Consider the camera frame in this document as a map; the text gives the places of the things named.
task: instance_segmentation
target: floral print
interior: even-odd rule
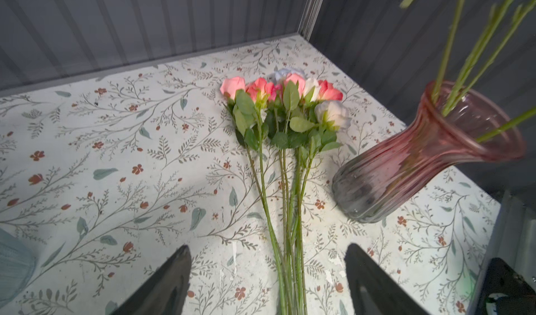
[[[404,124],[299,36],[0,98],[0,228],[39,268],[2,311],[105,313],[188,244],[183,313],[274,314],[264,211],[218,88],[303,63],[306,78],[343,93],[352,121],[343,146],[316,160],[303,201],[309,313],[354,313],[343,276],[350,243],[430,314],[465,312],[499,204],[448,168],[380,223],[346,218],[331,198],[335,171]],[[282,205],[274,152],[261,156],[272,221]]]

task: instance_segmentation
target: vase rim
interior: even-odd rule
[[[445,128],[451,135],[456,137],[462,144],[466,145],[471,150],[477,152],[480,155],[485,155],[491,160],[497,159],[497,153],[491,150],[490,148],[486,147],[483,144],[478,143],[473,137],[465,133],[462,129],[460,129],[458,126],[452,124],[451,122],[447,121],[446,118],[441,114],[441,110],[439,110],[436,105],[432,102],[432,90],[434,87],[435,81],[431,81],[426,85],[425,93],[422,97],[422,102],[425,105],[425,107],[430,111],[434,119]],[[441,87],[452,89],[454,86],[454,82],[452,81],[446,81],[444,80]],[[477,92],[474,89],[469,89],[468,94],[480,99],[481,101],[485,102],[490,108],[492,108],[499,116],[504,118],[506,121],[510,120],[510,117],[503,111],[495,102],[491,101],[489,98],[484,96],[483,94]],[[512,141],[517,142],[516,144],[512,144],[513,148],[509,150],[507,153],[508,159],[519,159],[522,158],[525,155],[526,151],[526,143],[523,139],[523,136],[521,135],[521,132],[519,131],[518,127],[515,126],[511,129],[508,129],[507,131],[503,132],[503,134],[509,133]]]

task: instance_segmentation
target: white rose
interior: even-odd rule
[[[316,99],[318,99],[318,93],[320,92],[320,84],[318,83],[317,79],[310,77],[305,80],[305,90],[303,92],[305,93],[305,95],[307,95],[313,88],[315,90],[312,92],[311,102],[314,102],[316,101]]]
[[[350,111],[340,101],[324,101],[315,107],[318,122],[324,122],[334,131],[346,130],[350,127],[352,119]]]

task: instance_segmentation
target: pink rose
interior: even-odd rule
[[[236,91],[240,89],[245,90],[245,80],[243,77],[227,78],[220,87],[221,93],[226,97],[230,97],[231,99],[235,98]]]
[[[255,82],[248,84],[245,90],[253,101],[257,101],[257,97],[268,97],[268,100],[276,99],[276,88],[272,82],[266,82],[262,77],[255,80]]]
[[[283,81],[283,84],[286,86],[289,81],[292,81],[298,85],[298,93],[300,93],[300,97],[302,97],[303,92],[305,91],[305,79],[296,73],[288,73],[287,78]]]
[[[343,93],[333,87],[332,83],[326,80],[318,80],[320,83],[320,92],[318,93],[318,101],[326,100],[343,100]]]

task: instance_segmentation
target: printed red flower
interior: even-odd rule
[[[38,183],[43,181],[43,176],[40,174],[34,174],[31,178],[28,179],[28,181],[30,181],[31,185],[37,185]]]
[[[399,225],[406,226],[406,223],[407,223],[407,221],[406,221],[406,219],[405,219],[403,216],[399,216],[399,217],[398,217],[398,224],[399,224]]]
[[[238,301],[240,301],[241,299],[245,298],[245,287],[242,287],[242,288],[237,288],[236,289],[236,293],[235,293],[235,298],[238,299]]]
[[[126,253],[130,253],[133,248],[134,244],[132,244],[132,242],[126,242],[125,245],[123,245],[123,251]]]
[[[30,158],[34,159],[34,162],[38,162],[40,158],[44,158],[44,151],[36,151]]]
[[[107,92],[106,88],[99,88],[95,91],[99,96]]]
[[[10,200],[10,201],[8,202],[8,207],[10,207],[10,206],[14,206],[15,204],[17,204],[17,202],[19,202],[19,199],[18,199],[18,198],[17,198],[17,199]]]
[[[138,175],[140,174],[141,172],[143,172],[143,169],[142,169],[142,165],[141,164],[138,164],[138,166],[134,166],[132,168],[132,173]]]

